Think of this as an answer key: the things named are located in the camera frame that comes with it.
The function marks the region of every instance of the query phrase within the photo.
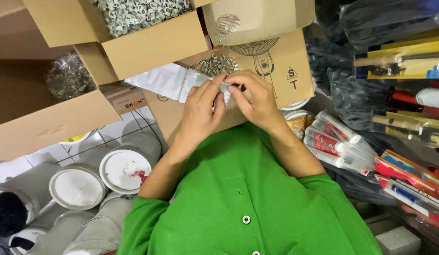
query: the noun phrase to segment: red paint stain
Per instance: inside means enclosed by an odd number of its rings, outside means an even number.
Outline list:
[[[146,172],[143,170],[135,171],[134,174],[132,174],[132,177],[138,176],[141,179],[141,186],[143,185],[144,181],[147,179],[147,176],[145,176]]]

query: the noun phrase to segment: white tile floor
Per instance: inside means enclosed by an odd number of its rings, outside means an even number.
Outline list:
[[[99,130],[93,136],[75,145],[54,144],[29,155],[19,157],[10,162],[0,163],[0,183],[7,177],[15,177],[42,162],[54,162],[66,166],[80,159],[87,151],[98,146],[117,147],[127,135],[134,132],[148,132],[158,136],[163,145],[163,153],[169,149],[160,129],[148,107],[122,115],[123,120],[114,122]]]

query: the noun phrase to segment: person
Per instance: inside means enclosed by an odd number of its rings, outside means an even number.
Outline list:
[[[211,135],[226,108],[222,81],[248,90],[227,88],[249,122]],[[117,255],[143,254],[381,251],[339,185],[286,124],[272,84],[239,71],[189,91],[180,131],[123,223]]]

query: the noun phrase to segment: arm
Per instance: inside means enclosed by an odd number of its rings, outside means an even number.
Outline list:
[[[171,199],[180,181],[185,160],[221,122],[226,105],[219,86],[225,77],[226,73],[222,73],[213,81],[207,80],[202,86],[191,88],[184,107],[182,127],[174,144],[153,168],[138,196],[165,201]]]
[[[228,87],[245,117],[268,133],[280,164],[290,176],[302,178],[325,173],[277,109],[272,84],[249,71],[232,73],[225,82],[243,84],[250,92],[251,97],[246,99],[239,88]]]

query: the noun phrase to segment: cable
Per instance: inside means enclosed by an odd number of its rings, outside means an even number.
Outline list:
[[[150,126],[150,124],[148,123],[148,121],[146,120],[146,118],[144,118],[143,115],[141,115],[140,113],[137,112],[137,110],[134,110],[135,113],[137,113],[137,115],[141,116],[141,118],[147,123],[147,125],[149,125],[149,128],[152,130],[152,132],[155,134],[156,139],[158,140],[158,142],[161,145],[161,155],[160,158],[163,157],[163,143],[160,141],[160,138],[158,137],[158,135],[156,134],[156,132],[153,130],[153,128]]]

